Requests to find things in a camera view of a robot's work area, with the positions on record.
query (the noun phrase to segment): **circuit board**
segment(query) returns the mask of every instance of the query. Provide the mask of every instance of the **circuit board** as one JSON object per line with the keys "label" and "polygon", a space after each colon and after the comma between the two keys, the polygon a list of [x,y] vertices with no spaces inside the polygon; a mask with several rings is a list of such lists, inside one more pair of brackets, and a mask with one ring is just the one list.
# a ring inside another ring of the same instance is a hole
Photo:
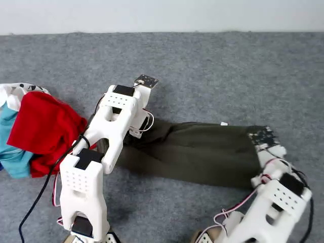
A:
{"label": "circuit board", "polygon": [[258,152],[280,144],[273,130],[268,126],[264,126],[255,133],[249,133],[248,136]]}

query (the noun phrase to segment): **red cloth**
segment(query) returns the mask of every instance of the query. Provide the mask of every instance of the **red cloth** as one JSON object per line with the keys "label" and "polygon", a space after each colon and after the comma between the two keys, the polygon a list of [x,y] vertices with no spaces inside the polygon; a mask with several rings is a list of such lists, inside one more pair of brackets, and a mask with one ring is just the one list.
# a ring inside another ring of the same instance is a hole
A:
{"label": "red cloth", "polygon": [[30,164],[31,176],[42,177],[86,125],[86,119],[62,101],[42,92],[28,92],[21,101],[7,144],[36,154]]}

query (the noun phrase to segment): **black cable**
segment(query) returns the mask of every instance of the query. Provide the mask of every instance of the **black cable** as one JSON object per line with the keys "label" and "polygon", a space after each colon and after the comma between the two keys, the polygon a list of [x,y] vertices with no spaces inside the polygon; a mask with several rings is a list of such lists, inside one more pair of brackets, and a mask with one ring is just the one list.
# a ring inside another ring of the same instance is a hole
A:
{"label": "black cable", "polygon": [[82,243],[85,243],[83,240],[81,240],[81,238],[80,238],[79,236],[75,235],[75,237],[76,237],[79,241],[81,241]]}
{"label": "black cable", "polygon": [[100,99],[98,100],[98,102],[97,102],[97,105],[96,105],[96,109],[95,109],[95,112],[93,113],[93,115],[95,115],[95,114],[96,114],[96,112],[97,112],[97,109],[98,109],[98,106],[99,106],[99,104],[100,104],[101,100],[103,99],[103,97],[105,97],[105,95],[101,96],[101,98],[100,98]]}
{"label": "black cable", "polygon": [[89,140],[83,134],[80,134],[79,136],[82,137],[83,140],[85,140],[85,142],[87,143],[88,148],[90,148],[91,146],[90,146]]}
{"label": "black cable", "polygon": [[132,88],[135,88],[135,87],[137,87],[139,85],[141,85],[141,83],[138,83],[138,84],[134,85]]}
{"label": "black cable", "polygon": [[89,124],[90,124],[92,118],[95,116],[95,114],[96,114],[96,112],[97,112],[97,108],[98,108],[98,106],[99,106],[99,104],[100,104],[100,101],[102,100],[102,98],[103,98],[104,96],[105,96],[105,95],[103,95],[103,96],[99,99],[99,101],[98,101],[98,103],[97,103],[97,105],[96,105],[96,109],[95,109],[94,113],[90,116],[90,118],[89,118],[89,120],[88,120],[88,124],[87,124],[85,130],[84,130],[84,131],[79,135],[79,137],[78,137],[78,139],[76,140],[76,142],[73,143],[72,146],[69,147],[69,148],[64,152],[64,154],[63,154],[61,157],[59,157],[59,159],[58,159],[58,160],[57,160],[57,161],[56,161],[56,162],[51,166],[50,171],[49,171],[49,173],[47,174],[47,177],[46,177],[46,180],[45,180],[45,182],[44,182],[43,187],[41,188],[41,190],[40,190],[38,196],[36,197],[34,203],[33,203],[32,206],[30,207],[29,211],[27,212],[27,214],[25,215],[25,217],[22,219],[22,221],[21,221],[20,224],[19,224],[19,228],[18,228],[18,230],[19,230],[19,234],[20,234],[20,238],[21,238],[21,242],[22,242],[22,243],[25,243],[25,239],[24,239],[24,236],[23,236],[23,233],[22,233],[22,226],[23,226],[23,224],[25,223],[25,221],[27,220],[27,218],[29,217],[29,215],[31,214],[31,212],[34,210],[36,204],[38,203],[39,199],[41,198],[42,194],[44,193],[44,191],[45,191],[45,189],[46,189],[46,187],[47,187],[47,184],[49,183],[50,177],[51,177],[51,175],[52,175],[52,172],[53,172],[55,166],[56,166],[56,165],[57,165],[57,164],[58,164],[62,159],[64,159],[64,158],[65,158],[65,157],[66,157],[66,156],[71,152],[71,150],[73,150],[73,149],[76,147],[76,145],[80,142],[81,139],[84,139],[84,140],[86,141],[88,147],[90,148],[90,143],[89,143],[88,139],[84,136],[84,133],[85,133],[85,131],[88,129]]}
{"label": "black cable", "polygon": [[[265,149],[265,150],[268,153],[270,153],[272,156],[282,159],[279,156],[276,156],[275,154],[271,153],[268,149]],[[292,168],[292,171],[299,177],[299,179],[303,182],[305,187],[310,190],[310,187],[308,186],[308,183],[306,181],[306,175],[303,172],[296,170],[295,168]],[[313,228],[313,220],[314,220],[314,199],[313,199],[313,196],[310,198],[309,203],[310,203],[310,209],[309,209],[308,227],[307,227],[307,230],[306,230],[304,236],[300,240],[300,243],[304,243],[307,241],[307,239],[309,238],[309,235],[312,231],[312,228]]]}
{"label": "black cable", "polygon": [[37,198],[35,199],[34,203],[32,204],[32,206],[30,207],[29,211],[27,212],[27,214],[25,215],[25,217],[22,219],[22,221],[20,222],[19,224],[19,234],[20,234],[20,238],[21,238],[21,242],[22,243],[25,243],[25,239],[24,239],[24,236],[22,234],[22,226],[23,224],[25,223],[25,221],[27,220],[27,218],[29,217],[29,215],[31,214],[31,212],[34,210],[36,204],[38,203],[39,199],[41,198],[43,192],[45,191],[46,187],[47,187],[47,184],[50,180],[50,177],[51,177],[51,174],[55,168],[55,166],[62,160],[64,159],[70,152],[72,149],[74,149],[74,147],[79,143],[81,137],[78,138],[78,140],[71,146],[69,147],[65,153],[51,166],[50,168],[50,171],[49,173],[47,174],[47,177],[46,177],[46,180],[45,180],[45,183],[43,185],[43,187],[41,188]]}

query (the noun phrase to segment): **white plastic part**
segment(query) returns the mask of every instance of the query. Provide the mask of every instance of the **white plastic part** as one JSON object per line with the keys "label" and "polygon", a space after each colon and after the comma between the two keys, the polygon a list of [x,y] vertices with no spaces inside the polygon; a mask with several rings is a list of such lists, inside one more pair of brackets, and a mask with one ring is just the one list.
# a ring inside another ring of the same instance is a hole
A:
{"label": "white plastic part", "polygon": [[209,235],[207,233],[203,234],[200,238],[200,240],[198,241],[198,243],[213,243],[213,241],[211,240],[211,238],[209,237]]}
{"label": "white plastic part", "polygon": [[285,147],[281,146],[280,144],[270,147],[267,150],[270,153],[266,150],[262,150],[258,152],[258,158],[259,158],[260,166],[262,168],[270,159],[275,158],[272,154],[275,154],[280,158],[283,158],[287,154]]}
{"label": "white plastic part", "polygon": [[[101,138],[109,139],[109,148],[101,163],[92,161],[85,170],[74,167],[79,160],[76,155],[83,148],[88,147],[86,141],[81,139],[73,149],[72,155],[68,155],[60,165],[62,177],[60,203],[63,226],[71,230],[76,215],[86,217],[93,227],[93,238],[71,232],[85,243],[102,242],[106,239],[109,223],[107,206],[103,197],[103,173],[112,172],[130,126],[139,129],[147,116],[143,108],[147,105],[150,88],[137,86],[133,97],[114,93],[114,89],[115,85],[108,88],[99,104],[99,109],[84,133],[90,145]],[[113,114],[113,107],[120,108],[120,114]],[[111,239],[111,243],[115,243],[115,239],[113,237]]]}
{"label": "white plastic part", "polygon": [[[229,236],[222,235],[215,243],[238,243],[250,238],[255,238],[257,242],[262,243],[286,243],[310,198],[309,189],[304,188],[302,197],[298,197],[277,180],[261,185],[257,197],[242,221],[238,223],[237,220],[233,220],[237,225],[229,232]],[[283,211],[270,214],[270,210],[273,210],[273,203],[278,204]],[[227,221],[236,217],[233,213]],[[268,217],[271,217],[274,223],[271,223]]]}
{"label": "white plastic part", "polygon": [[79,157],[69,154],[60,165],[63,227],[71,230],[75,217],[81,213],[92,224],[92,240],[101,241],[109,230],[107,206],[102,194],[102,164],[92,161],[85,170],[81,170],[74,167],[78,161]]}
{"label": "white plastic part", "polygon": [[[140,127],[146,112],[143,105],[146,105],[149,92],[146,87],[145,96],[139,90],[135,90],[133,97],[114,93],[115,86],[110,86],[103,97],[96,115],[93,117],[89,128],[84,133],[89,143],[93,145],[101,138],[109,139],[109,148],[102,159],[104,173],[110,174],[117,162],[123,148],[123,140],[130,126]],[[120,108],[118,115],[113,115],[112,108]],[[73,154],[78,154],[83,148],[87,147],[82,139],[74,148]]]}
{"label": "white plastic part", "polygon": [[115,237],[113,236],[113,234],[108,233],[106,235],[106,241],[105,243],[117,243],[117,240],[115,239]]}

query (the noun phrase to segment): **pile of clothes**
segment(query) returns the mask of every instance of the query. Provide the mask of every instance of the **pile of clothes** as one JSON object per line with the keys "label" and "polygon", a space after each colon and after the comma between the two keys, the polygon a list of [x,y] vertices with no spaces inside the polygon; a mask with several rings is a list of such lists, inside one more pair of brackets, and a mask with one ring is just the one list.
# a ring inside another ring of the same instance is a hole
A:
{"label": "pile of clothes", "polygon": [[[84,131],[87,120],[45,88],[0,84],[0,170],[42,177]],[[53,170],[58,173],[59,164]]]}

